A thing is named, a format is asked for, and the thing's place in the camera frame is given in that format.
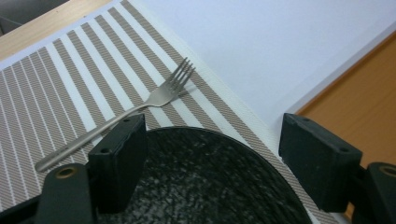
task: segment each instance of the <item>fork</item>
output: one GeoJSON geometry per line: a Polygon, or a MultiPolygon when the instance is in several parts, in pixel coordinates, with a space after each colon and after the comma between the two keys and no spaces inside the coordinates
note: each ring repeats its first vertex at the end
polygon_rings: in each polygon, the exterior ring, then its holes
{"type": "Polygon", "coordinates": [[[121,119],[128,117],[135,111],[138,111],[148,106],[158,107],[168,104],[183,90],[184,85],[191,77],[194,70],[195,68],[192,68],[192,63],[190,63],[190,60],[187,60],[187,58],[185,58],[183,62],[181,62],[181,64],[177,67],[177,69],[171,74],[171,76],[149,95],[146,102],[126,110],[125,112],[117,115],[113,119],[106,121],[101,126],[98,126],[83,134],[76,140],[68,143],[67,145],[59,148],[56,151],[51,152],[49,155],[47,155],[45,158],[41,159],[35,164],[35,169],[38,172],[46,171],[51,166],[55,165],[59,161],[63,160],[70,154],[77,151],[79,148],[86,145],[94,137],[96,137],[106,129],[110,128],[111,126],[115,125],[121,119]]]}

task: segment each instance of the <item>speckled black pan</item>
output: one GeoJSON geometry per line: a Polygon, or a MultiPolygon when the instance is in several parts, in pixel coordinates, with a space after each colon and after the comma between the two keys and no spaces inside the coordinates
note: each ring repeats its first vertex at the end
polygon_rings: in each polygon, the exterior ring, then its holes
{"type": "Polygon", "coordinates": [[[130,205],[100,223],[311,223],[280,173],[228,136],[162,128],[148,150],[130,205]]]}

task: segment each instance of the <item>fork tines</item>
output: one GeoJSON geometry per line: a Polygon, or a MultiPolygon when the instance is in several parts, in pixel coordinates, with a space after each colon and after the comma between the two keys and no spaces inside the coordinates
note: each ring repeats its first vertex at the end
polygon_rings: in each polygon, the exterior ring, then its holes
{"type": "Polygon", "coordinates": [[[170,84],[174,91],[181,91],[184,85],[187,83],[195,68],[192,68],[190,60],[185,58],[183,62],[177,67],[175,72],[172,73],[170,78],[172,79],[170,84]]]}

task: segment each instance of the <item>white surface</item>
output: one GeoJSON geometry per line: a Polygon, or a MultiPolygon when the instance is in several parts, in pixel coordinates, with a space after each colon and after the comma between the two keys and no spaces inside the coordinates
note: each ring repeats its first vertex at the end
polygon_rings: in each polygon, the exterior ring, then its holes
{"type": "Polygon", "coordinates": [[[145,0],[276,133],[396,30],[396,1],[145,0]]]}

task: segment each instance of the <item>striped mat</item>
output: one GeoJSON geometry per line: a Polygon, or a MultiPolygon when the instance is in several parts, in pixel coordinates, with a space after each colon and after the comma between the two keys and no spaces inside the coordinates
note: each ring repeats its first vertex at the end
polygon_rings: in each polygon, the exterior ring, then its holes
{"type": "MultiPolygon", "coordinates": [[[[314,222],[319,211],[276,155],[269,129],[138,1],[109,9],[59,35],[0,72],[0,211],[35,197],[44,177],[34,166],[51,151],[143,103],[184,57],[196,72],[174,102],[143,110],[148,129],[191,126],[250,146],[287,179],[314,222]]],[[[85,163],[102,137],[60,164],[85,163]]]]}

